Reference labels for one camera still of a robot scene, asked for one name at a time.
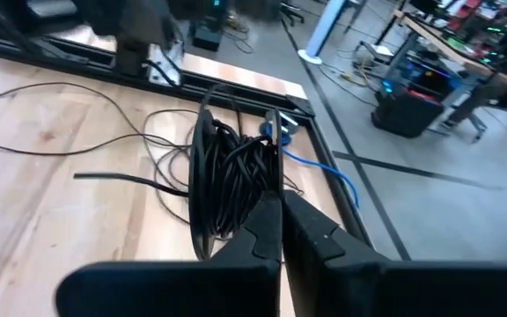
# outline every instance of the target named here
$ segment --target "wooden tabletop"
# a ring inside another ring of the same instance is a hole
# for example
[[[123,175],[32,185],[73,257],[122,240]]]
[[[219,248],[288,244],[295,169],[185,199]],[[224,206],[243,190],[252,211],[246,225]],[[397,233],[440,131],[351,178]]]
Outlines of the wooden tabletop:
[[[202,67],[226,80],[237,80],[281,94],[300,86],[196,58]],[[194,109],[194,102],[44,70],[0,59],[0,92],[34,83],[70,82],[103,92],[117,101],[141,127],[159,109]],[[216,118],[236,128],[236,114],[211,107]],[[146,132],[185,143],[194,114],[161,114]],[[245,132],[257,135],[262,118],[243,114]],[[133,132],[115,108],[94,93],[55,85],[33,88],[0,99],[0,144],[29,151],[72,151]],[[305,129],[289,147],[316,159]],[[168,149],[154,149],[159,156]],[[304,197],[337,223],[341,218],[318,168],[285,159],[285,173],[305,191]],[[187,178],[187,161],[175,162]],[[85,264],[110,260],[195,261],[190,231],[160,206],[152,189],[123,181],[74,181],[87,171],[152,176],[142,139],[111,144],[84,155],[63,158],[0,151],[0,316],[52,316],[54,291],[61,279]],[[187,218],[183,199],[164,195],[166,203]],[[294,315],[283,267],[281,314]]]
[[[432,27],[425,26],[420,23],[416,23],[409,17],[404,16],[402,11],[395,11],[394,16],[397,18],[401,18],[401,23],[405,24],[412,31],[420,34],[423,38],[431,42],[435,45],[440,51],[442,51],[449,59],[458,63],[459,65],[465,67],[468,70],[474,71],[476,73],[480,73],[484,76],[490,76],[492,74],[492,70],[486,65],[477,62],[473,58],[464,57],[455,51],[446,41],[440,40],[438,37],[441,37],[442,33],[439,30],[436,30]],[[503,73],[498,73],[496,75],[496,79],[507,85],[507,75]]]

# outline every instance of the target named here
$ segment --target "gray floor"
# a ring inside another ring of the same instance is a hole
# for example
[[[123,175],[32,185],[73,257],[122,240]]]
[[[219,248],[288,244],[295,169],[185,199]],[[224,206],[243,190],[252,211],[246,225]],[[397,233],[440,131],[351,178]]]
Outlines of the gray floor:
[[[290,28],[295,42],[304,47],[324,5],[312,0],[295,4],[313,13],[304,12],[306,22]],[[327,64],[349,70],[349,60],[339,57],[337,49],[352,50],[359,41],[372,41],[392,8],[388,0],[369,0],[353,29],[344,35],[352,10],[347,11],[321,57]],[[403,243],[402,251],[413,260],[507,261],[507,113],[477,111],[489,126],[478,144],[471,144],[474,131],[466,122],[449,138],[429,133],[412,140],[395,136],[371,125],[372,106],[343,91],[318,67],[309,66],[329,100],[329,114],[281,25],[250,24],[250,29],[251,55],[240,52],[230,39],[223,40],[217,53],[190,46],[188,51],[305,88],[329,147],[338,152],[338,165],[357,185],[359,212],[379,252],[400,259],[400,246],[397,249],[387,230],[391,223]],[[386,37],[387,46],[396,49],[405,32],[395,27]],[[376,102],[369,89],[344,83],[361,99]],[[342,143],[330,115],[340,123],[353,152]]]

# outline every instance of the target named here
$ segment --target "blue cable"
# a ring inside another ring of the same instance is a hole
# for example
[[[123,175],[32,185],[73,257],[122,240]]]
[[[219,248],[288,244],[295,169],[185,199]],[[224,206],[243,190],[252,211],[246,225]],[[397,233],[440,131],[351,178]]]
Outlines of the blue cable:
[[[266,123],[265,124],[265,127],[263,128],[263,131],[265,132],[265,134],[267,136],[271,136],[271,128],[270,128],[270,124],[269,123]],[[289,145],[290,143],[292,142],[292,138],[289,136],[289,135],[281,135],[281,145],[283,147]],[[356,189],[356,186],[355,184],[353,183],[353,181],[351,181],[351,179],[348,177],[348,175],[336,170],[336,169],[333,169],[332,167],[330,166],[326,166],[324,164],[321,164],[319,162],[314,162],[314,161],[311,161],[310,159],[306,159],[306,158],[300,158],[298,156],[296,156],[295,154],[283,149],[283,152],[287,155],[289,155],[292,159],[295,159],[296,161],[298,162],[301,162],[301,163],[304,163],[304,164],[307,164],[307,165],[311,165],[311,166],[317,166],[317,167],[320,167],[321,169],[323,170],[326,170],[326,171],[329,171],[330,173],[333,173],[334,175],[338,176],[339,178],[341,178],[342,180],[344,180],[346,183],[348,183],[348,186],[349,188],[351,189],[351,192],[353,193],[353,200],[354,200],[354,204],[356,205],[356,208],[359,209],[359,194],[357,193],[357,189]]]

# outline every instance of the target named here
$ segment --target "black cable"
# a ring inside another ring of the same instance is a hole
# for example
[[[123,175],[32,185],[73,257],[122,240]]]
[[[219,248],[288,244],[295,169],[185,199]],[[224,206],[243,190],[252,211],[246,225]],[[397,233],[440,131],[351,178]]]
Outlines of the black cable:
[[[330,64],[327,64],[327,63],[322,63],[323,66],[326,66],[328,67],[329,69],[333,69],[339,73],[343,73],[344,71],[343,70],[340,70],[339,68],[335,67],[334,65],[330,65]]]
[[[244,38],[240,38],[236,34],[232,34],[230,32],[223,31],[223,36],[225,36],[225,37],[233,40],[234,45],[236,46],[236,48],[238,48],[240,51],[242,51],[245,54],[252,54],[254,52],[254,48],[247,42],[247,40],[249,39],[249,36],[248,36],[247,32],[244,32],[243,34],[245,35],[245,37]],[[246,48],[242,48],[239,45],[240,43],[242,43],[242,45],[245,45]]]
[[[340,52],[342,53],[351,53],[350,56],[345,56],[345,55],[341,55]],[[335,54],[340,57],[340,58],[343,58],[343,59],[348,59],[348,60],[351,60],[353,59],[353,55],[355,53],[355,50],[351,49],[351,50],[347,50],[347,49],[336,49],[335,50]]]
[[[351,92],[348,88],[344,87],[343,85],[341,85],[340,83],[336,82],[333,78],[331,78],[321,67],[318,68],[320,70],[320,72],[322,73],[322,75],[324,75],[324,77],[328,78],[330,81],[332,81],[334,84],[336,84],[338,87],[340,87],[340,89],[342,89],[343,91],[347,92],[348,94],[350,94],[351,96],[353,96],[355,99],[363,102],[364,104],[366,105],[369,105],[369,106],[373,106],[373,107],[378,107],[377,105],[367,101],[367,100],[363,100],[361,99],[359,96],[357,96],[356,94],[354,94],[353,92]]]
[[[70,85],[98,94],[100,97],[102,97],[103,99],[107,100],[108,102],[110,102],[112,105],[115,106],[121,117],[135,131],[135,133],[127,134],[124,136],[118,136],[102,144],[98,144],[87,149],[76,151],[66,151],[66,152],[25,151],[20,149],[14,149],[9,146],[4,146],[1,144],[0,150],[26,155],[37,155],[45,157],[48,156],[64,157],[69,155],[88,153],[90,151],[95,151],[98,148],[104,147],[108,144],[121,140],[123,138],[139,136],[143,139],[144,146],[148,153],[149,158],[151,159],[151,163],[155,166],[154,181],[122,173],[76,173],[74,175],[74,178],[116,179],[124,181],[133,181],[152,186],[156,189],[158,201],[160,202],[160,204],[171,215],[173,215],[180,221],[188,224],[188,221],[185,218],[181,217],[180,215],[177,215],[175,212],[173,212],[173,210],[169,208],[169,206],[165,204],[160,193],[166,192],[171,195],[187,197],[188,195],[187,191],[178,188],[178,187],[186,188],[187,185],[185,184],[185,182],[178,180],[174,176],[173,161],[179,156],[183,156],[189,159],[188,151],[190,149],[190,145],[188,143],[189,138],[191,137],[191,134],[193,132],[193,128],[191,128],[186,135],[186,144],[175,144],[161,136],[146,134],[145,129],[150,118],[154,115],[164,113],[197,114],[196,111],[186,109],[164,109],[152,112],[148,114],[144,119],[143,131],[141,132],[130,121],[130,119],[127,117],[127,115],[122,111],[121,107],[115,101],[113,101],[112,99],[110,99],[101,92],[97,92],[91,88],[82,85],[65,82],[26,85],[15,89],[11,89],[6,92],[2,92],[0,93],[0,98],[11,95],[14,92],[19,92],[25,89],[47,85]],[[243,135],[240,113],[238,111],[238,108],[236,107],[233,94],[231,93],[229,87],[222,84],[211,87],[205,94],[201,102],[200,109],[203,110],[208,105],[210,96],[212,95],[212,93],[214,93],[214,91],[217,90],[222,90],[223,92],[226,92],[229,95],[231,107],[236,111],[239,125],[239,133],[236,133],[235,131],[233,131],[232,128],[223,124],[222,122],[214,121],[213,124],[216,125],[218,133],[216,135],[216,139],[209,140],[209,142],[216,141],[214,143],[209,144],[209,148],[213,150],[209,151],[208,153],[209,154],[208,157],[210,158],[209,162],[213,164],[212,165],[213,169],[209,171],[209,175],[207,175],[207,177],[209,177],[210,179],[211,185],[211,187],[207,188],[207,190],[211,191],[211,194],[209,196],[213,197],[213,200],[206,202],[206,205],[214,208],[214,210],[210,214],[211,217],[209,218],[210,221],[209,227],[211,230],[214,230],[218,235],[222,236],[222,239],[218,238],[219,240],[225,240],[225,237],[229,236],[232,232],[239,229],[239,226],[246,219],[249,211],[251,211],[254,204],[257,203],[257,199],[259,199],[260,192],[263,189],[275,188],[276,184],[272,183],[273,178],[271,177],[271,175],[276,172],[276,166],[272,164],[270,161],[270,154],[275,153],[275,148],[272,147],[274,145],[265,144],[265,142],[270,142],[270,140],[266,136],[250,137]],[[166,155],[158,159],[155,159],[153,153],[151,152],[152,145],[171,148],[171,150],[167,152]],[[168,173],[173,181],[171,181],[170,177],[168,177],[168,175],[166,175],[159,168],[159,165],[166,159],[169,159]],[[159,183],[158,177],[161,177],[167,185]],[[285,182],[287,186],[297,190],[297,192],[300,195],[303,194],[302,190],[299,189],[294,182],[292,182],[286,176],[284,176],[284,178],[287,181]]]
[[[123,173],[75,173],[74,174],[74,180],[86,180],[86,179],[132,181],[132,182],[136,182],[139,184],[152,186],[155,189],[159,189],[159,190],[165,191],[168,194],[176,195],[179,197],[187,197],[187,195],[188,195],[188,193],[184,193],[179,190],[169,188],[169,187],[159,184],[155,181],[150,181],[150,180],[147,180],[142,177],[126,175]]]
[[[181,70],[179,69],[179,67],[177,67],[177,65],[166,55],[164,54],[164,57],[165,59],[172,65],[172,67],[174,67],[179,73],[181,73]],[[159,74],[162,76],[163,79],[165,79],[165,81],[173,88],[180,88],[181,85],[177,85],[174,81],[172,81],[171,78],[169,78],[169,76],[167,76],[167,74],[165,73],[164,70],[162,70],[161,67],[159,67],[159,65],[157,65],[156,63],[154,63],[153,61],[151,60],[146,60],[144,61],[144,64],[146,65],[149,65],[151,66],[153,69],[157,70],[159,72]]]

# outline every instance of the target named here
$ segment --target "black metal frame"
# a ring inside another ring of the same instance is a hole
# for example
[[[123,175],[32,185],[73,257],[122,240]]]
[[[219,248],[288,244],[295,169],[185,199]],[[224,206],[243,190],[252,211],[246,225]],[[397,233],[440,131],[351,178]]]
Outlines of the black metal frame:
[[[408,2],[408,0],[400,1],[400,3],[398,5],[398,7],[396,8],[396,10],[402,11],[402,9],[404,9],[404,6],[406,5],[406,2]],[[377,40],[375,41],[375,45],[380,45],[380,43],[383,42],[383,40],[385,39],[386,35],[393,28],[394,22],[396,22],[397,19],[398,18],[396,18],[395,16],[391,17],[391,20],[388,21],[388,24],[385,26],[385,28],[383,29],[383,31],[381,32],[381,34],[378,36]]]
[[[268,110],[277,108],[293,118],[299,125],[306,128],[316,151],[318,160],[337,169],[332,152],[322,136],[318,123],[314,119],[314,112],[308,100],[292,96],[284,96],[260,89],[223,81],[218,78],[206,77],[188,71],[182,71],[183,85],[180,88],[156,85],[143,77],[130,77],[114,71],[114,52],[93,48],[72,41],[60,40],[54,37],[44,38],[49,44],[65,53],[65,58],[49,57],[44,54],[32,54],[20,49],[13,41],[6,40],[0,32],[0,57],[19,63],[58,70],[83,77],[90,77],[108,83],[133,87],[148,92],[199,102],[204,93],[212,85],[224,83],[228,85],[236,100],[236,105],[243,113],[263,117]],[[215,107],[230,109],[229,96],[225,92],[215,92],[210,104]],[[331,173],[325,173],[328,186],[332,192],[335,204],[340,211],[346,231],[357,239],[371,246],[371,240],[364,229],[362,219],[349,197],[349,191],[342,181]]]

